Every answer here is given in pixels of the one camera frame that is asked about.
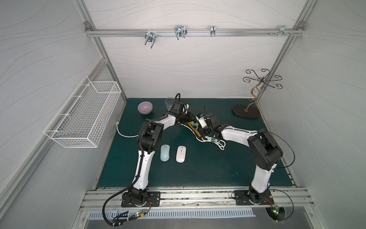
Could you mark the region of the white wireless mouse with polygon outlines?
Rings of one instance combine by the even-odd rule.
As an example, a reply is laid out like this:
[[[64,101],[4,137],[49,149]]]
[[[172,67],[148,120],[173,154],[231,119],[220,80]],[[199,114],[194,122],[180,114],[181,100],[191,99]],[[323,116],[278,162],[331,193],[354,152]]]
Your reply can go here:
[[[186,157],[186,147],[179,146],[176,152],[176,162],[183,163],[185,161],[185,157]]]

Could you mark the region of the light blue wireless mouse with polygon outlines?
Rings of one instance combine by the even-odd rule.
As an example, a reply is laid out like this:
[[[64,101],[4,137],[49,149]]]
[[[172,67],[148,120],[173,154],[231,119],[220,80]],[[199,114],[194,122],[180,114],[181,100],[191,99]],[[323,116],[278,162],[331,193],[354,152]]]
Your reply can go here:
[[[161,146],[160,149],[160,160],[162,162],[167,162],[170,159],[170,146],[165,144]]]

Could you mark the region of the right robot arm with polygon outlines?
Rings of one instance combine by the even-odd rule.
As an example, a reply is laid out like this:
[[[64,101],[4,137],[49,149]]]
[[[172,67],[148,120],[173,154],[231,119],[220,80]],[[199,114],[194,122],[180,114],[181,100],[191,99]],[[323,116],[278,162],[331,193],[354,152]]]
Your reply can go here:
[[[213,113],[208,115],[199,113],[195,119],[199,125],[198,131],[204,137],[212,136],[249,147],[256,167],[247,196],[254,205],[263,202],[269,192],[272,173],[283,156],[283,151],[273,134],[266,129],[250,131],[231,125],[221,125]]]

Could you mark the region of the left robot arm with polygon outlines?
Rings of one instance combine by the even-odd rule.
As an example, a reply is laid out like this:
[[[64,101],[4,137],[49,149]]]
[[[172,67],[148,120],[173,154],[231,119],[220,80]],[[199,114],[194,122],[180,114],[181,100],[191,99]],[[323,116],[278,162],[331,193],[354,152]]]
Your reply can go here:
[[[162,117],[157,119],[146,119],[141,127],[137,137],[138,145],[138,164],[136,167],[135,177],[130,186],[110,196],[102,206],[102,215],[104,221],[112,227],[122,226],[124,222],[137,219],[141,215],[121,219],[122,214],[117,215],[112,220],[109,220],[105,213],[107,203],[114,197],[123,194],[127,191],[127,197],[132,204],[143,206],[146,201],[149,201],[149,206],[152,206],[151,199],[148,198],[148,177],[151,168],[151,163],[156,150],[161,144],[163,131],[169,127],[175,126],[178,122],[188,121],[192,117],[188,112],[189,105],[181,102],[181,94],[177,93],[173,100],[171,109]]]

